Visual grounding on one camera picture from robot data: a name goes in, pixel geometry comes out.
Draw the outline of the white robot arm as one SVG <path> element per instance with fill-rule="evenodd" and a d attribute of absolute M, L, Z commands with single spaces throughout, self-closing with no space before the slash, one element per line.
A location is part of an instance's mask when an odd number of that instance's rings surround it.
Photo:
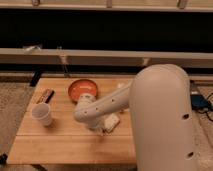
<path fill-rule="evenodd" d="M 92 124 L 125 108 L 131 114 L 137 171 L 198 171 L 190 81 L 181 67 L 149 66 L 93 103 L 81 99 L 74 117 Z"/>

